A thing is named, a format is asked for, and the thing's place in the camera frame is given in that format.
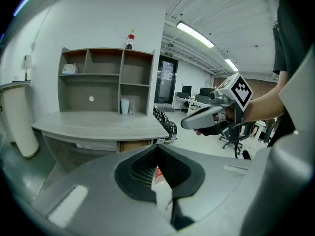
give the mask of white cup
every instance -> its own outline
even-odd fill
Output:
[[[129,109],[129,100],[128,99],[120,99],[120,108],[123,115],[128,114]]]

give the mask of exit sign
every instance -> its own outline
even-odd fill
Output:
[[[173,57],[173,54],[165,52],[166,56]]]

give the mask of computer monitor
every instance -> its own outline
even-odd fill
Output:
[[[191,96],[191,86],[183,86],[182,92],[186,92]]]
[[[210,93],[216,90],[215,88],[200,88],[200,95],[210,97]]]

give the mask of person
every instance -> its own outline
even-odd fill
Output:
[[[274,72],[279,75],[277,86],[262,97],[250,101],[245,109],[244,122],[268,120],[283,114],[282,120],[268,146],[272,146],[280,137],[292,133],[293,122],[279,98],[279,92],[294,75],[313,42],[313,31],[307,9],[312,8],[312,0],[279,0],[278,20],[274,23],[275,41]],[[233,110],[225,110],[226,118],[233,119]]]
[[[254,139],[254,138],[255,138],[255,134],[257,133],[257,131],[258,131],[258,127],[255,126],[254,129],[253,129],[253,131],[252,131],[252,134],[251,134],[251,136],[250,136],[251,139]]]

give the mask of gray shelving unit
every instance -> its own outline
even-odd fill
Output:
[[[135,100],[136,112],[148,114],[153,59],[154,52],[63,48],[58,71],[60,111],[120,113],[120,99],[128,98]],[[62,74],[65,64],[74,63],[77,74]]]

